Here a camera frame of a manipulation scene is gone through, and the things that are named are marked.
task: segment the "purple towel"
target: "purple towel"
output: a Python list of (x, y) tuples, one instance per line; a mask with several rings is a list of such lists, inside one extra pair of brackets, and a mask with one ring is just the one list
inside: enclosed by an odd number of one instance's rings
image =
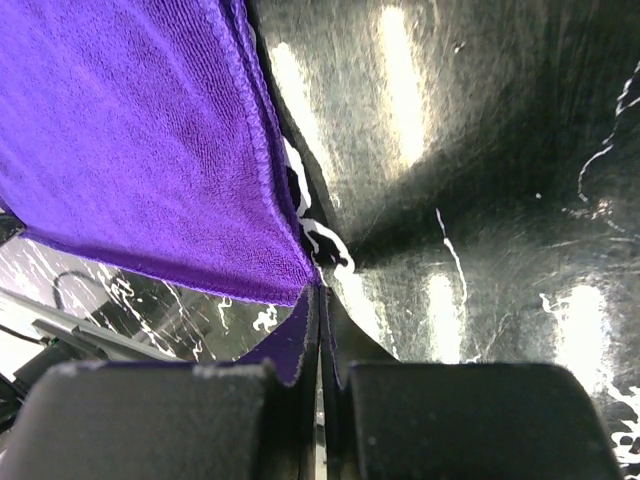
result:
[(265, 303), (317, 280), (242, 1), (4, 0), (0, 45), (0, 197), (29, 237)]

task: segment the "purple cloth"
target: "purple cloth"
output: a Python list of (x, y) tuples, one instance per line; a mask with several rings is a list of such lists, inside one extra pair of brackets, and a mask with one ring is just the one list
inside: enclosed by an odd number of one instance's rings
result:
[(239, 0), (0, 2), (0, 197), (30, 238), (293, 305), (277, 118)]

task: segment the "glossy black surface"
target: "glossy black surface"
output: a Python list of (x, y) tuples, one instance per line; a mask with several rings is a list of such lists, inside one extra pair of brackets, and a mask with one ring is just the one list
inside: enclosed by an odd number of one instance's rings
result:
[(640, 462), (640, 3), (253, 3), (349, 314), (402, 360), (568, 367)]

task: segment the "black cable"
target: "black cable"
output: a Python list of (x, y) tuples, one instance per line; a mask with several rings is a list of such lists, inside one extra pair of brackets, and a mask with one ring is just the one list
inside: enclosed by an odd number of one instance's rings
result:
[(97, 281), (95, 278), (90, 277), (86, 273), (81, 272), (80, 270), (67, 270), (66, 272), (62, 272), (56, 278), (53, 279), (53, 287), (51, 287), (53, 291), (53, 302), (55, 303), (56, 308), (58, 310), (62, 310), (62, 311), (65, 310), (64, 302), (62, 301), (62, 294), (60, 292), (60, 280), (62, 280), (64, 277), (67, 277), (67, 276), (87, 280), (93, 285), (96, 285), (102, 288), (102, 283)]
[(16, 337), (16, 338), (18, 338), (20, 340), (24, 340), (25, 342), (33, 343), (34, 345), (40, 345), (40, 346), (44, 346), (44, 347), (49, 345), (49, 341), (44, 339), (44, 338), (43, 339), (37, 339), (37, 338), (30, 337), (28, 335), (23, 335), (22, 333), (18, 333), (15, 330), (10, 329), (9, 327), (5, 327), (2, 324), (0, 324), (0, 331), (8, 333), (12, 337)]

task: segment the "table surface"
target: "table surface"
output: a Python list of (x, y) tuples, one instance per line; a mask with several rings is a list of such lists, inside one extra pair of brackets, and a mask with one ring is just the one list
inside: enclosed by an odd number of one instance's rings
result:
[[(324, 272), (352, 318), (405, 361), (566, 366), (640, 464), (640, 3), (252, 8), (283, 130), (356, 263)], [(196, 361), (290, 311), (24, 239), (0, 287)]]

